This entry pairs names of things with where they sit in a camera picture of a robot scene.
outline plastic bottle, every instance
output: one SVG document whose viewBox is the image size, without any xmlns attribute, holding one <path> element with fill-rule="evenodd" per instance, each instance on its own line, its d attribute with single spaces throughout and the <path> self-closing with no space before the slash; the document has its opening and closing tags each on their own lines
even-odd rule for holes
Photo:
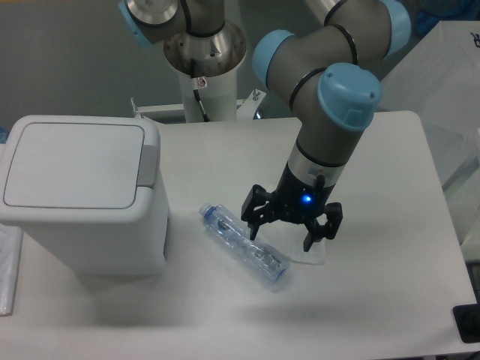
<svg viewBox="0 0 480 360">
<path fill-rule="evenodd" d="M 282 278 L 290 266 L 285 256 L 268 244 L 251 241 L 250 229 L 228 209 L 207 203 L 199 212 L 203 216 L 205 227 L 264 281 L 274 285 Z"/>
</svg>

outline gray wall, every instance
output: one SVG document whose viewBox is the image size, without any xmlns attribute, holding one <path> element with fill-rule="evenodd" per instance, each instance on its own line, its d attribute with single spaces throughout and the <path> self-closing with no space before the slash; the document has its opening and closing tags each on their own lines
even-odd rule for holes
<svg viewBox="0 0 480 360">
<path fill-rule="evenodd" d="M 0 126 L 30 114 L 131 116 L 138 106 L 181 102 L 176 75 L 161 45 L 140 49 L 124 24 L 118 0 L 0 2 Z M 275 29 L 305 35 L 320 27 L 301 0 L 226 0 L 226 15 L 249 44 L 240 68 L 238 96 L 265 90 L 251 70 L 258 41 Z M 403 56 L 373 72 L 380 78 Z M 289 110 L 269 94 L 268 117 Z"/>
</svg>

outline white table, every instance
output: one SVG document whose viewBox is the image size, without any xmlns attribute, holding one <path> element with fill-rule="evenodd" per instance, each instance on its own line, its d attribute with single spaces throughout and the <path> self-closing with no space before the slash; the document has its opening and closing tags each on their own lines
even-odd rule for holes
<svg viewBox="0 0 480 360">
<path fill-rule="evenodd" d="M 292 264 L 272 292 L 203 231 L 205 201 L 238 214 L 254 183 L 277 184 L 299 126 L 159 125 L 172 212 L 163 277 L 77 277 L 26 236 L 14 315 L 0 319 L 0 358 L 332 360 L 480 350 L 455 328 L 452 307 L 475 297 L 411 112 L 377 115 L 362 137 L 331 196 L 344 221 L 325 265 Z"/>
</svg>

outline black object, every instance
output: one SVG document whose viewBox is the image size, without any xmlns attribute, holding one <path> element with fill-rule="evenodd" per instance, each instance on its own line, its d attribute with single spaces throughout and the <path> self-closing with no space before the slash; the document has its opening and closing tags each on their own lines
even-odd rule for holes
<svg viewBox="0 0 480 360">
<path fill-rule="evenodd" d="M 480 34 L 473 34 L 472 32 L 470 32 L 470 34 L 472 34 L 473 36 L 473 41 L 475 42 L 475 46 L 480 48 Z"/>
<path fill-rule="evenodd" d="M 453 315 L 462 341 L 480 343 L 480 304 L 455 306 Z"/>
<path fill-rule="evenodd" d="M 327 204 L 333 186 L 325 186 L 325 176 L 316 177 L 314 187 L 299 181 L 285 166 L 283 175 L 273 193 L 255 184 L 241 207 L 241 219 L 248 222 L 250 240 L 257 236 L 260 226 L 281 220 L 293 224 L 304 224 L 308 234 L 303 242 L 303 250 L 308 252 L 314 242 L 323 238 L 333 239 L 344 218 L 339 202 Z M 320 225 L 317 218 L 325 214 L 327 222 Z"/>
<path fill-rule="evenodd" d="M 195 97 L 196 102 L 198 103 L 200 112 L 202 113 L 203 122 L 210 122 L 210 118 L 205 111 L 205 107 L 203 106 L 202 99 L 200 98 L 200 93 L 197 89 L 193 90 L 193 96 Z"/>
<path fill-rule="evenodd" d="M 480 355 L 480 351 L 474 352 L 474 353 L 471 354 L 468 358 L 465 358 L 465 360 L 473 360 L 473 359 L 476 358 L 478 355 Z"/>
</svg>

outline cable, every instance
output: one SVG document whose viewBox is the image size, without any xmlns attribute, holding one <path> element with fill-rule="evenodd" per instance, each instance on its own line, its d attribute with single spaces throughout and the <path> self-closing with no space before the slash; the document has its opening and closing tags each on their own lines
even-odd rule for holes
<svg viewBox="0 0 480 360">
<path fill-rule="evenodd" d="M 465 360 L 473 360 L 473 359 L 476 358 L 478 355 L 480 355 L 480 351 L 474 352 L 474 353 L 471 354 L 468 358 L 465 358 Z"/>
<path fill-rule="evenodd" d="M 195 100 L 200 106 L 200 112 L 202 113 L 203 121 L 210 122 L 211 120 L 205 111 L 205 107 L 203 107 L 202 99 L 200 98 L 200 93 L 198 92 L 198 89 L 193 90 L 193 96 L 195 96 Z"/>
</svg>

